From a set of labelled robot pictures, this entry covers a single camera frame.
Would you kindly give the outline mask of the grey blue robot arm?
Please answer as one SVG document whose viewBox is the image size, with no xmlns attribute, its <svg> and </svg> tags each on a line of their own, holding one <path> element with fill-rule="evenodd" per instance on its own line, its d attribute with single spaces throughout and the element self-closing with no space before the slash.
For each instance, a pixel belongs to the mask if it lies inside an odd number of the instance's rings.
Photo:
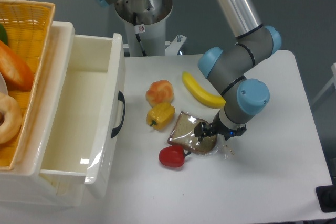
<svg viewBox="0 0 336 224">
<path fill-rule="evenodd" d="M 151 25 L 164 21 L 172 10 L 172 0 L 96 0 L 101 6 L 114 5 L 119 17 L 131 27 L 127 35 L 131 56 L 165 53 L 165 30 L 145 33 Z M 267 86 L 245 73 L 269 58 L 281 47 L 275 28 L 264 26 L 251 0 L 218 0 L 237 40 L 229 51 L 209 49 L 198 61 L 203 76 L 225 99 L 225 105 L 212 123 L 199 123 L 194 134 L 199 141 L 222 135 L 225 139 L 241 136 L 246 123 L 260 113 L 269 101 Z"/>
</svg>

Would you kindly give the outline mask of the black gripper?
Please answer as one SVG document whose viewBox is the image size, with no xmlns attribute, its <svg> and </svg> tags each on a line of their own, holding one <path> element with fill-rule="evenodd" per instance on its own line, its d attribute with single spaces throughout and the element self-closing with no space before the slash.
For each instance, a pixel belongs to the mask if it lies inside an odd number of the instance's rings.
<svg viewBox="0 0 336 224">
<path fill-rule="evenodd" d="M 198 141 L 201 142 L 206 136 L 222 135 L 225 140 L 232 137 L 242 136 L 247 131 L 246 125 L 238 127 L 237 129 L 230 129 L 224 125 L 206 124 L 205 122 L 199 122 L 194 128 L 194 135 L 198 137 Z"/>
</svg>

